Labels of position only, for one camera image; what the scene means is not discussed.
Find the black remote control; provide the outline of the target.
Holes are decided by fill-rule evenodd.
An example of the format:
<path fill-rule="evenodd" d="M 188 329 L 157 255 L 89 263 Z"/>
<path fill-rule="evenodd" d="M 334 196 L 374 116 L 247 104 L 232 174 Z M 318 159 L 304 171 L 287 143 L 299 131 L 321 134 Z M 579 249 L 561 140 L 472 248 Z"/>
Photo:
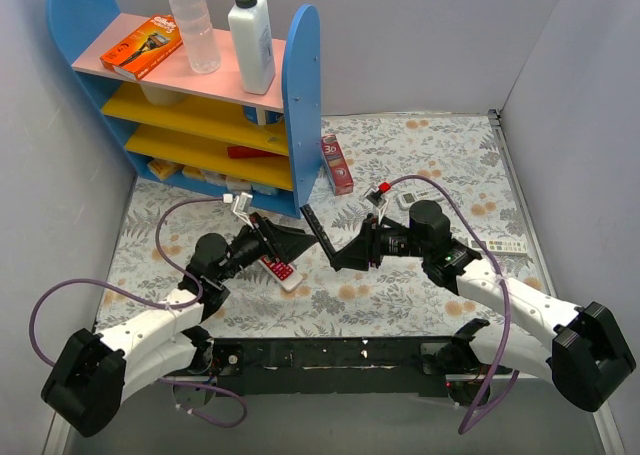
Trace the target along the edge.
<path fill-rule="evenodd" d="M 328 234 L 324 230 L 324 227 L 322 226 L 321 222 L 316 216 L 314 210 L 309 204 L 305 204 L 300 207 L 300 211 L 304 219 L 306 220 L 307 224 L 309 225 L 311 231 L 313 232 L 314 236 L 317 238 L 317 241 L 320 247 L 324 251 L 327 259 L 329 260 L 329 264 L 333 265 L 334 258 L 336 255 L 336 250 L 333 244 L 331 243 Z"/>

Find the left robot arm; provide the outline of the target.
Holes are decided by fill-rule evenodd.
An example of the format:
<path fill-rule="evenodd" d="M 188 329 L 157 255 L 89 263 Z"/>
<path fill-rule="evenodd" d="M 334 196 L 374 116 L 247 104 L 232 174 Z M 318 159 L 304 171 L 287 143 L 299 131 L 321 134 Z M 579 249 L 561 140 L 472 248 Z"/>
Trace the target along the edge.
<path fill-rule="evenodd" d="M 290 263 L 316 243 L 301 229 L 253 213 L 232 241 L 202 236 L 177 288 L 133 318 L 66 342 L 41 390 L 42 400 L 81 435 L 105 428 L 131 395 L 175 371 L 205 373 L 213 361 L 202 321 L 229 291 L 224 281 L 266 257 Z"/>

